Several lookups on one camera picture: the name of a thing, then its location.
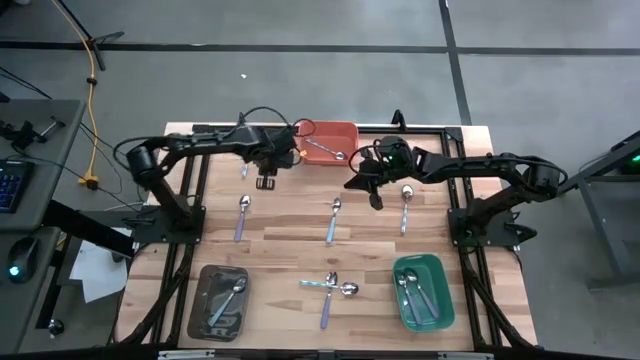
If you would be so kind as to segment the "black backlit keyboard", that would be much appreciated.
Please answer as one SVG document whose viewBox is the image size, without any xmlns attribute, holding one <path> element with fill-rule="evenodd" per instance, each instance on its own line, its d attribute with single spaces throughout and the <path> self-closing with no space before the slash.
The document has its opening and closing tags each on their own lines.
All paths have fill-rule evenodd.
<svg viewBox="0 0 640 360">
<path fill-rule="evenodd" d="M 34 164 L 0 160 L 0 213 L 15 213 L 29 183 Z"/>
</svg>

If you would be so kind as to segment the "orange plastic bin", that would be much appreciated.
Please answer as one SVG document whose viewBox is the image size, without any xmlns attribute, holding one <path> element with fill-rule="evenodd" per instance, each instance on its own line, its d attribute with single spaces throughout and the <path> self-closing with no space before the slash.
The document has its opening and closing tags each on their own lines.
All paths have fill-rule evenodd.
<svg viewBox="0 0 640 360">
<path fill-rule="evenodd" d="M 305 165 L 347 166 L 349 157 L 358 149 L 359 130 L 352 122 L 301 119 L 295 127 L 296 142 Z M 332 154 L 306 143 L 307 138 L 343 152 L 346 158 L 336 160 Z"/>
</svg>

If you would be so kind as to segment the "white paper sheet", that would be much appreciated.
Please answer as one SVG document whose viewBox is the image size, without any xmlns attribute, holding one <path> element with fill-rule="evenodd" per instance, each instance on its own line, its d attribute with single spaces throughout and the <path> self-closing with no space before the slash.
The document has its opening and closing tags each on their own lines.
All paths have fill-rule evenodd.
<svg viewBox="0 0 640 360">
<path fill-rule="evenodd" d="M 120 292 L 127 278 L 124 259 L 115 261 L 112 252 L 86 240 L 81 242 L 69 279 L 81 282 L 86 303 Z"/>
</svg>

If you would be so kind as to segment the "grey metal stand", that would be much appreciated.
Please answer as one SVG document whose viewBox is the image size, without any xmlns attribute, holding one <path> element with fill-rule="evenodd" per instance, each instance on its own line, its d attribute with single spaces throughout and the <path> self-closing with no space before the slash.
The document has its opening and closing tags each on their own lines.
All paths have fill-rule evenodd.
<svg viewBox="0 0 640 360">
<path fill-rule="evenodd" d="M 640 285 L 640 130 L 585 162 L 561 186 L 562 195 L 577 190 L 609 263 L 609 277 L 587 282 L 591 291 Z"/>
</svg>

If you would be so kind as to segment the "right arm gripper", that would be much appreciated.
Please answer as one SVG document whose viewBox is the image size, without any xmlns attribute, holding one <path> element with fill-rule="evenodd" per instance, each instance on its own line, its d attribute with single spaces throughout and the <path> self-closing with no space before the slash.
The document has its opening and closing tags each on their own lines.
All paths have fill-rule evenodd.
<svg viewBox="0 0 640 360">
<path fill-rule="evenodd" d="M 358 154 L 362 158 L 357 174 L 344 184 L 345 189 L 361 190 L 369 194 L 369 204 L 375 210 L 382 210 L 383 200 L 378 189 L 390 182 L 390 165 L 376 145 L 361 147 Z"/>
</svg>

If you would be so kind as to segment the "black tripod stand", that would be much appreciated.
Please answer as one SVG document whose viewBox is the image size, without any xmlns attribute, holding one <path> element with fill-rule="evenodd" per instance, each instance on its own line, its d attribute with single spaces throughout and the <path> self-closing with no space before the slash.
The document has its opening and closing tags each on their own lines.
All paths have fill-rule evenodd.
<svg viewBox="0 0 640 360">
<path fill-rule="evenodd" d="M 79 38 L 82 48 L 89 54 L 91 72 L 94 73 L 95 68 L 98 68 L 100 71 L 105 71 L 106 63 L 104 62 L 99 46 L 109 40 L 120 39 L 125 35 L 125 32 L 117 31 L 94 37 L 63 0 L 50 0 L 50 2 L 70 25 L 71 29 Z"/>
</svg>

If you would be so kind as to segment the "dark grey plastic bin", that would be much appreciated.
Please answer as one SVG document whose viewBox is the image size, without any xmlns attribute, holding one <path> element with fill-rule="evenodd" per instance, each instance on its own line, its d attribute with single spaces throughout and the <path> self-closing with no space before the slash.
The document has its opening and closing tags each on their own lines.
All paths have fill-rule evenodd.
<svg viewBox="0 0 640 360">
<path fill-rule="evenodd" d="M 208 320 L 231 293 L 240 278 L 246 278 L 245 289 L 236 294 L 223 315 L 211 328 Z M 250 278 L 245 268 L 206 265 L 198 279 L 194 302 L 187 325 L 190 338 L 217 342 L 232 342 L 241 333 L 250 295 Z"/>
</svg>

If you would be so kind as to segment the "black computer mouse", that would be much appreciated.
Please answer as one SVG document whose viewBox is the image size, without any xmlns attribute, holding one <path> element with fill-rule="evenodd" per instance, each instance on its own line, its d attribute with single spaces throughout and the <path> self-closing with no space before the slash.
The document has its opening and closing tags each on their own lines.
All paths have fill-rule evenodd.
<svg viewBox="0 0 640 360">
<path fill-rule="evenodd" d="M 12 283 L 26 283 L 33 277 L 37 267 L 38 248 L 38 240 L 34 237 L 24 237 L 11 247 L 7 271 Z"/>
</svg>

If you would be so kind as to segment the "black flat bar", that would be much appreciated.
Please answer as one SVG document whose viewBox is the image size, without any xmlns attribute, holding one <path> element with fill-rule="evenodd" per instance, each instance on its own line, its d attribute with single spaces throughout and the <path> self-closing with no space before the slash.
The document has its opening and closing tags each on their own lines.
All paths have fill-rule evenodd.
<svg viewBox="0 0 640 360">
<path fill-rule="evenodd" d="M 56 227 L 67 234 L 89 241 L 123 257 L 132 258 L 134 241 L 62 203 L 51 200 L 42 218 L 42 225 Z"/>
</svg>

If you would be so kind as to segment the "grey desk top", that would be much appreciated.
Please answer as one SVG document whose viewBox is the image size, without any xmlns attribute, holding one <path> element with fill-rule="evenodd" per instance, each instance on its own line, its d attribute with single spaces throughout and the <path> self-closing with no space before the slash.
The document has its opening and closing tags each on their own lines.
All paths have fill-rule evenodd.
<svg viewBox="0 0 640 360">
<path fill-rule="evenodd" d="M 84 110 L 80 100 L 0 103 L 0 232 L 40 225 Z"/>
<path fill-rule="evenodd" d="M 36 261 L 30 265 L 34 273 L 25 283 L 13 283 L 9 278 L 9 252 L 27 236 L 38 240 Z M 47 301 L 54 271 L 50 264 L 59 239 L 60 230 L 52 227 L 0 233 L 0 355 L 18 352 L 25 335 L 51 313 Z"/>
</svg>

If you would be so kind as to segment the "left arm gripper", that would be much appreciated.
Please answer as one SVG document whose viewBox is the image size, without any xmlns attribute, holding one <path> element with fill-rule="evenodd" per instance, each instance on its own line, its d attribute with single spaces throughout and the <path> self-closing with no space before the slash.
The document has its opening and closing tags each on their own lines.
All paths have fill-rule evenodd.
<svg viewBox="0 0 640 360">
<path fill-rule="evenodd" d="M 252 154 L 252 163 L 258 168 L 255 186 L 258 190 L 274 190 L 278 170 L 294 166 L 297 128 L 261 128 L 261 131 L 264 139 Z"/>
</svg>

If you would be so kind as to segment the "green plastic bin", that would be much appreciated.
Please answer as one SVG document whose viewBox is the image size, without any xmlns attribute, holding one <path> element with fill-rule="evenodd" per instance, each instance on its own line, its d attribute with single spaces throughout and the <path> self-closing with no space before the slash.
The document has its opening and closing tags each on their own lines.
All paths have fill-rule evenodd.
<svg viewBox="0 0 640 360">
<path fill-rule="evenodd" d="M 400 318 L 410 331 L 426 333 L 449 328 L 455 310 L 444 266 L 433 254 L 398 258 L 392 283 Z"/>
</svg>

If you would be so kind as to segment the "black desk clamp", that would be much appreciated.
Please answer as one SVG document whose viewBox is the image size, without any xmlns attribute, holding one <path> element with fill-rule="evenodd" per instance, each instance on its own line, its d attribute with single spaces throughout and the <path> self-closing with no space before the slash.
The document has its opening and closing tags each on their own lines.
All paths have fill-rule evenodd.
<svg viewBox="0 0 640 360">
<path fill-rule="evenodd" d="M 52 116 L 52 123 L 43 131 L 37 132 L 30 121 L 24 121 L 17 129 L 12 124 L 0 120 L 0 137 L 11 142 L 11 145 L 19 150 L 25 150 L 34 142 L 46 143 L 50 136 L 57 130 L 64 128 L 66 124 Z"/>
</svg>

